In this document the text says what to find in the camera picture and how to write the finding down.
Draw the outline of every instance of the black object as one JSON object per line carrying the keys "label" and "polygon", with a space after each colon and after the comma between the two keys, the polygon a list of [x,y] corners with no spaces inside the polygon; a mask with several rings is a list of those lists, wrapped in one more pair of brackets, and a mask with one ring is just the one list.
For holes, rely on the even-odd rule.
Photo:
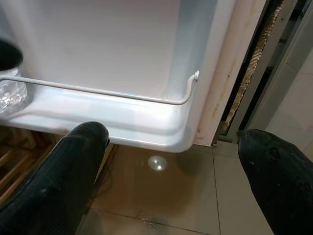
{"label": "black object", "polygon": [[0,209],[0,235],[74,235],[107,144],[98,122],[80,124]]}
{"label": "black object", "polygon": [[17,67],[22,61],[23,55],[15,46],[0,40],[0,71]]}
{"label": "black object", "polygon": [[293,144],[241,131],[238,153],[251,190],[275,235],[313,234],[313,163]]}

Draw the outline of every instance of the beige tile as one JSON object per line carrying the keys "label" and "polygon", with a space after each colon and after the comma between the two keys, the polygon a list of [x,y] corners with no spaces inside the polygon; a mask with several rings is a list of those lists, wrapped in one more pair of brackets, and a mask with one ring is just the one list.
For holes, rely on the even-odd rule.
{"label": "beige tile", "polygon": [[213,154],[222,154],[229,157],[238,157],[237,145],[224,141],[218,141],[216,145],[212,147]]}
{"label": "beige tile", "polygon": [[272,235],[239,158],[214,154],[222,235]]}
{"label": "beige tile", "polygon": [[199,233],[90,210],[76,235],[199,235]]}
{"label": "beige tile", "polygon": [[[150,156],[167,160],[163,171]],[[120,146],[92,205],[192,231],[219,234],[212,154],[190,149],[172,154]]]}

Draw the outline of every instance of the wall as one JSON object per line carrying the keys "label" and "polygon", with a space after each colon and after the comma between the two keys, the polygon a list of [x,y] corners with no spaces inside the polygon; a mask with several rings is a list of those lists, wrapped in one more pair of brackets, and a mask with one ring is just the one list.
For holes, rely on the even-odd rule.
{"label": "wall", "polygon": [[313,49],[267,131],[295,144],[313,160]]}

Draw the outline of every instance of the tile grout line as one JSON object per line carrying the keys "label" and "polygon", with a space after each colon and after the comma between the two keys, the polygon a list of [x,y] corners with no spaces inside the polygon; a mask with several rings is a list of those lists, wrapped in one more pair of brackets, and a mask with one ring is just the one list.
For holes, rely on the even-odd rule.
{"label": "tile grout line", "polygon": [[215,172],[215,163],[214,163],[214,151],[213,151],[213,149],[212,149],[212,160],[213,160],[213,171],[214,171],[214,182],[215,182],[217,218],[218,218],[218,221],[219,221],[220,235],[222,235],[222,231],[221,231],[221,221],[220,221],[220,210],[219,210],[219,200],[218,200],[218,192],[217,192],[217,185],[216,185],[216,172]]}
{"label": "tile grout line", "polygon": [[119,215],[119,216],[130,218],[130,219],[135,219],[135,220],[138,220],[138,221],[149,222],[149,223],[153,223],[153,224],[159,224],[159,225],[162,225],[162,226],[167,226],[167,227],[171,227],[171,228],[175,228],[175,229],[186,230],[186,231],[190,231],[190,232],[197,233],[197,234],[211,235],[211,234],[206,234],[206,233],[202,233],[202,232],[197,232],[197,231],[194,231],[194,230],[191,230],[191,229],[184,229],[184,228],[176,227],[176,226],[169,225],[169,224],[162,224],[162,223],[159,223],[159,222],[154,222],[154,221],[150,221],[150,220],[146,220],[146,219],[140,219],[140,218],[136,218],[136,217],[133,217],[133,216],[130,216],[130,215],[120,214],[120,213],[106,211],[106,210],[102,210],[102,209],[95,209],[95,208],[92,208],[92,209],[95,210],[95,211],[99,211],[99,212],[104,212],[104,213]]}

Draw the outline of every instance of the tiled floor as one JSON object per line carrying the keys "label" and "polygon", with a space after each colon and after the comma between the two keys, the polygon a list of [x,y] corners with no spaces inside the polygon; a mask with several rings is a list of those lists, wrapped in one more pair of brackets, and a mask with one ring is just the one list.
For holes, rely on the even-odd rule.
{"label": "tiled floor", "polygon": [[[155,171],[151,156],[167,167]],[[237,147],[180,154],[120,146],[78,235],[271,235]]]}

